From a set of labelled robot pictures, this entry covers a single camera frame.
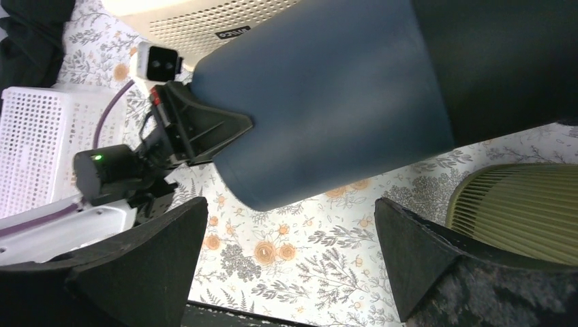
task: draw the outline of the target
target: green basket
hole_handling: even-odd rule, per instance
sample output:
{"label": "green basket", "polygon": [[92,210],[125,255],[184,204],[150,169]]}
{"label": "green basket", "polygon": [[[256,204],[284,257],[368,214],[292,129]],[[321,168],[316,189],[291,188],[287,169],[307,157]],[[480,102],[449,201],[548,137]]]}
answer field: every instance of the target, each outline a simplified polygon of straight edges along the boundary
{"label": "green basket", "polygon": [[578,165],[492,166],[451,196],[447,227],[499,249],[578,265]]}

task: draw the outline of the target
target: floral pattern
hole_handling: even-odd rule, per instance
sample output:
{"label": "floral pattern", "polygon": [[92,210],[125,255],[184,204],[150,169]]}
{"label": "floral pattern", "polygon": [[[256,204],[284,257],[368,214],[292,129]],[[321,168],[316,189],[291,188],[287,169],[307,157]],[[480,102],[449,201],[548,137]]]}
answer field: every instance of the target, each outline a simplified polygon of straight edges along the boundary
{"label": "floral pattern", "polygon": [[[59,81],[120,89],[140,41],[100,1],[77,0]],[[148,100],[136,89],[127,100],[125,142],[136,146]],[[179,182],[172,208],[194,196],[209,201],[189,299],[319,326],[400,326],[374,200],[386,196],[444,223],[450,195],[469,173],[525,162],[577,163],[578,127],[553,124],[466,146],[267,213],[237,201],[214,166],[181,167],[169,176]]]}

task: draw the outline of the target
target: camera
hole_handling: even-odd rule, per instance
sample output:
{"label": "camera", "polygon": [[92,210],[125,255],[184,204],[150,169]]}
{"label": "camera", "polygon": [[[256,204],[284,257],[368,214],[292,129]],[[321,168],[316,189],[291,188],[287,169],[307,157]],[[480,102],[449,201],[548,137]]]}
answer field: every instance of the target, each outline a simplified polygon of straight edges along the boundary
{"label": "camera", "polygon": [[181,73],[183,58],[176,50],[147,42],[138,45],[137,77],[153,82],[168,82]]}

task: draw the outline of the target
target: white plastic container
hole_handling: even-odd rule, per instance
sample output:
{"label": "white plastic container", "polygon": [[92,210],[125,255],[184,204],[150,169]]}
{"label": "white plastic container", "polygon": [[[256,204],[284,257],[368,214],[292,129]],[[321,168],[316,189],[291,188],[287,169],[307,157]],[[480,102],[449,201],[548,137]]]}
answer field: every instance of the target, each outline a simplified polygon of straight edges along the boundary
{"label": "white plastic container", "polygon": [[[72,160],[92,147],[97,122],[115,91],[75,86],[10,87],[0,117],[0,218],[74,196]],[[126,99],[108,115],[99,147],[122,143]]]}

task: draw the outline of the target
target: brand label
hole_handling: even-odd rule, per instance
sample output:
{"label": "brand label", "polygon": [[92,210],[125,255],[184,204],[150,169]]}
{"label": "brand label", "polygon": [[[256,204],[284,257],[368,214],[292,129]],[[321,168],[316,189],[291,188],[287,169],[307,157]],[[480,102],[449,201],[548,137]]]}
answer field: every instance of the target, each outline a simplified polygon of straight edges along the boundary
{"label": "brand label", "polygon": [[236,29],[229,29],[228,31],[222,31],[215,33],[216,36],[221,40],[230,39],[232,37],[237,37],[239,35],[243,35],[247,31],[249,31],[251,27],[243,26]]}

